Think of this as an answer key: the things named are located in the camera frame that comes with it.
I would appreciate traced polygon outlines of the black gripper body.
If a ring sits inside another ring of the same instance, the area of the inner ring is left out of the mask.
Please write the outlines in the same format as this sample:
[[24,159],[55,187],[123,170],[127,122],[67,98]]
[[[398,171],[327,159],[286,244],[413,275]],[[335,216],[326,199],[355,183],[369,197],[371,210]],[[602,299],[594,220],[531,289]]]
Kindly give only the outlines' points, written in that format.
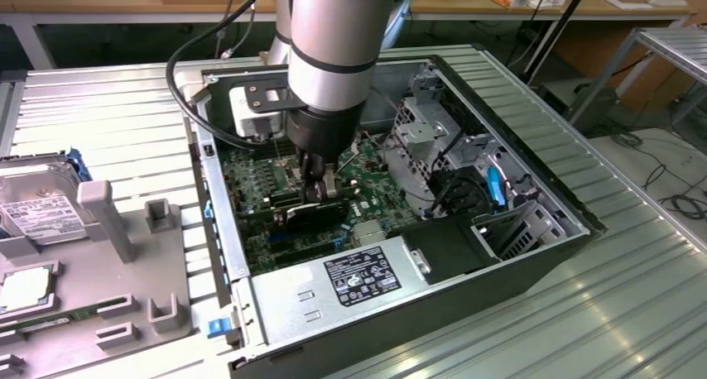
[[351,145],[365,105],[339,111],[306,107],[294,109],[286,118],[287,136],[310,156],[335,162]]

